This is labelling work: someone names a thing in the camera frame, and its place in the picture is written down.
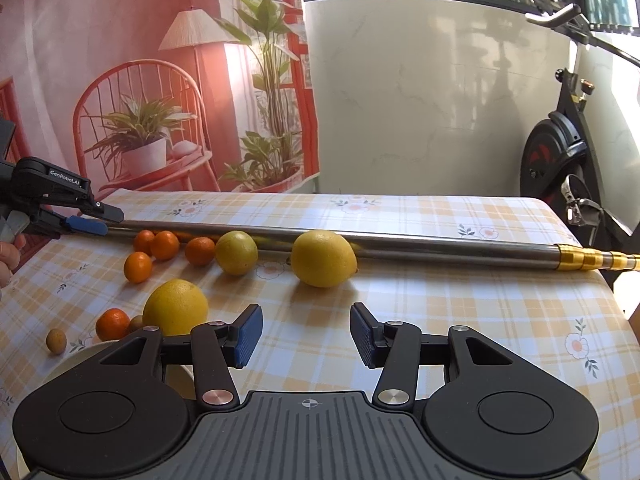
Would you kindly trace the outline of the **person's left hand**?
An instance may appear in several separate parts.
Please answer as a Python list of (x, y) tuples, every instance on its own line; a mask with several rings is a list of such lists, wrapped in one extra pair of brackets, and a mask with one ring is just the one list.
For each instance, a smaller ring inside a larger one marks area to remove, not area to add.
[(23, 234), (17, 235), (13, 243), (0, 243), (0, 287), (8, 286), (13, 276), (13, 271), (21, 261), (21, 250), (26, 240)]

